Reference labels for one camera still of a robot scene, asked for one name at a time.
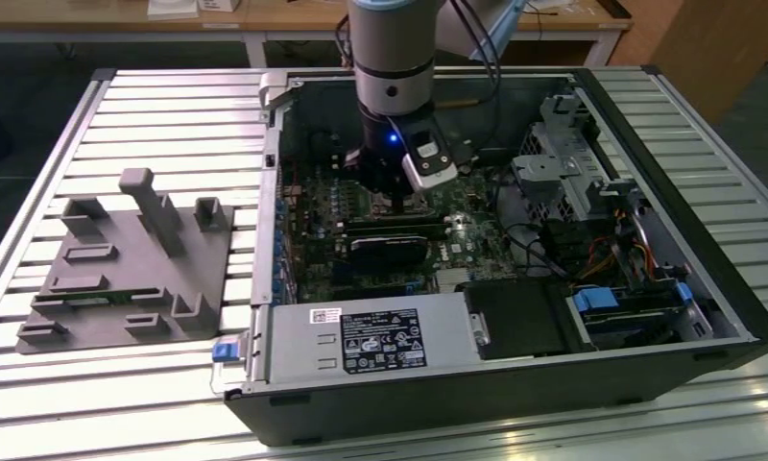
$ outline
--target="warning label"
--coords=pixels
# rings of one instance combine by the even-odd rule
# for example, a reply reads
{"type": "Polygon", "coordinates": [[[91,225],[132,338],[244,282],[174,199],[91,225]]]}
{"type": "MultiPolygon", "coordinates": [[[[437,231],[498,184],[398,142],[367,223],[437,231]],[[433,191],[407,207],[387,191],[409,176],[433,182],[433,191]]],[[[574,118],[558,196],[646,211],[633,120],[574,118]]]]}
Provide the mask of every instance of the warning label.
{"type": "Polygon", "coordinates": [[[342,345],[351,375],[427,367],[417,309],[342,315],[342,345]]]}

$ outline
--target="aluminum extrusion table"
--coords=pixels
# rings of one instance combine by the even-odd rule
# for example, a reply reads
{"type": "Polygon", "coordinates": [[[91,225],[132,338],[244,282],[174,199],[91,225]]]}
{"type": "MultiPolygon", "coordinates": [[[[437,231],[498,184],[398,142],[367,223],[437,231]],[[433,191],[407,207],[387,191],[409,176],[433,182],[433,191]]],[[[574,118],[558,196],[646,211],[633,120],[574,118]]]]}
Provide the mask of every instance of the aluminum extrusion table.
{"type": "MultiPolygon", "coordinates": [[[[646,403],[270,449],[211,390],[212,341],[15,353],[66,227],[68,197],[116,190],[126,167],[158,173],[176,206],[238,208],[222,329],[250,325],[263,70],[98,74],[0,246],[0,460],[735,459],[768,455],[768,355],[646,403]]],[[[768,190],[659,75],[594,74],[768,308],[768,190]]],[[[626,176],[615,147],[601,143],[626,176]]]]}

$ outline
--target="black cable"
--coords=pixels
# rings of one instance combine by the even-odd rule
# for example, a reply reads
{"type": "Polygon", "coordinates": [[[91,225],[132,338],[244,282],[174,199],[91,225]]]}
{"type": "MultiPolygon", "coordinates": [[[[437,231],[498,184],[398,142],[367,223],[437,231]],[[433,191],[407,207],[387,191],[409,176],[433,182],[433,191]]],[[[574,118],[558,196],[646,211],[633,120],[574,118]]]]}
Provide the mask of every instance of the black cable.
{"type": "MultiPolygon", "coordinates": [[[[498,91],[501,90],[501,58],[498,55],[497,43],[493,40],[493,36],[490,35],[490,32],[487,32],[487,28],[485,27],[485,23],[482,22],[482,18],[479,17],[478,13],[475,12],[475,9],[470,5],[470,0],[454,0],[454,1],[461,1],[462,5],[465,5],[465,9],[467,10],[470,15],[473,16],[473,19],[474,19],[473,22],[475,22],[475,27],[478,28],[479,32],[482,33],[482,36],[485,36],[485,39],[487,40],[487,46],[490,47],[490,51],[493,52],[493,59],[494,59],[493,64],[494,64],[495,72],[497,72],[497,84],[494,86],[494,93],[490,96],[490,100],[493,100],[497,98],[498,91]]],[[[490,62],[490,58],[487,57],[487,55],[483,52],[482,52],[482,56],[485,57],[485,60],[487,62],[490,62]]]]}
{"type": "MultiPolygon", "coordinates": [[[[352,65],[354,57],[351,54],[348,54],[347,48],[344,47],[344,41],[342,40],[342,29],[344,28],[344,25],[347,25],[348,23],[350,23],[350,14],[346,14],[336,24],[336,47],[338,51],[342,54],[342,57],[352,65]]],[[[347,42],[350,43],[350,26],[347,27],[347,42]]]]}
{"type": "MultiPolygon", "coordinates": [[[[457,11],[457,16],[462,21],[462,25],[465,26],[466,34],[470,36],[470,40],[473,41],[473,45],[475,46],[478,53],[482,55],[485,59],[485,68],[487,69],[487,77],[490,77],[490,82],[494,85],[494,92],[497,87],[497,74],[491,67],[490,58],[487,57],[487,53],[485,52],[485,47],[482,46],[482,40],[478,39],[475,35],[475,31],[473,30],[473,26],[470,25],[470,21],[466,18],[465,11],[462,10],[462,5],[459,4],[459,0],[451,0],[453,8],[457,11]]],[[[479,103],[490,101],[490,98],[479,100],[479,103]]]]}
{"type": "Polygon", "coordinates": [[[566,269],[563,269],[558,263],[550,259],[550,257],[547,257],[545,254],[542,254],[541,252],[538,252],[537,250],[534,250],[533,248],[530,248],[531,243],[526,244],[525,242],[522,242],[518,238],[515,238],[515,236],[506,231],[506,227],[503,226],[503,224],[501,223],[501,220],[498,220],[498,225],[505,229],[505,233],[507,235],[507,237],[510,238],[510,240],[513,241],[513,243],[515,245],[518,245],[522,250],[525,250],[527,252],[527,255],[533,255],[535,256],[538,259],[541,259],[541,262],[543,262],[547,267],[550,268],[550,270],[555,273],[557,276],[559,276],[562,279],[567,279],[567,280],[577,280],[575,276],[573,276],[566,269]]]}
{"type": "Polygon", "coordinates": [[[530,249],[530,247],[531,247],[535,243],[539,244],[539,245],[543,247],[543,243],[541,243],[541,237],[535,238],[531,242],[529,242],[529,245],[527,245],[527,267],[525,268],[525,275],[529,274],[529,270],[530,270],[533,267],[539,267],[538,264],[537,264],[537,265],[531,265],[531,264],[530,264],[530,263],[531,263],[531,258],[529,257],[529,249],[530,249]]]}
{"type": "Polygon", "coordinates": [[[531,3],[527,3],[527,6],[535,10],[535,12],[526,12],[526,14],[535,14],[538,16],[538,41],[543,40],[543,22],[541,22],[541,16],[558,16],[557,12],[541,12],[538,7],[535,7],[531,3]]]}

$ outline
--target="gray floor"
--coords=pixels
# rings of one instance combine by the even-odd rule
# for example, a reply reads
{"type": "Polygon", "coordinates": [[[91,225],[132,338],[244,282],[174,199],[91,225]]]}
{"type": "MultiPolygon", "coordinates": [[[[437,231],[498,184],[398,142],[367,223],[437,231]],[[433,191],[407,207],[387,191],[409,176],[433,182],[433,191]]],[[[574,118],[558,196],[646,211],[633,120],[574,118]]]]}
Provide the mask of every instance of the gray floor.
{"type": "MultiPolygon", "coordinates": [[[[295,45],[286,48],[270,46],[271,65],[338,65],[330,42],[311,43],[303,51],[295,45]]],[[[94,69],[243,66],[247,61],[236,43],[83,44],[72,61],[52,45],[0,45],[0,118],[16,142],[14,154],[0,161],[0,177],[24,178],[0,180],[0,240],[94,69]]],[[[768,72],[757,77],[718,128],[768,184],[768,72]]]]}

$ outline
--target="blue latch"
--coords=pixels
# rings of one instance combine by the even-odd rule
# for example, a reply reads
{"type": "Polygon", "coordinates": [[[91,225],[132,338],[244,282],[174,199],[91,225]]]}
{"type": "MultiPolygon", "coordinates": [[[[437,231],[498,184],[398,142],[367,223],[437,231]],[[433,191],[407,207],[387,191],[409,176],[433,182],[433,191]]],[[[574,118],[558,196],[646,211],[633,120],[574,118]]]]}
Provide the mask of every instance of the blue latch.
{"type": "Polygon", "coordinates": [[[685,282],[678,282],[678,294],[681,295],[681,299],[683,300],[683,304],[691,303],[694,301],[694,294],[691,293],[691,288],[686,285],[685,282]]]}
{"type": "Polygon", "coordinates": [[[214,346],[214,362],[236,362],[240,359],[240,343],[216,343],[214,346]]]}
{"type": "Polygon", "coordinates": [[[575,305],[578,306],[578,312],[586,312],[594,309],[609,309],[619,306],[613,289],[606,287],[585,288],[573,297],[573,301],[575,301],[575,305]]]}

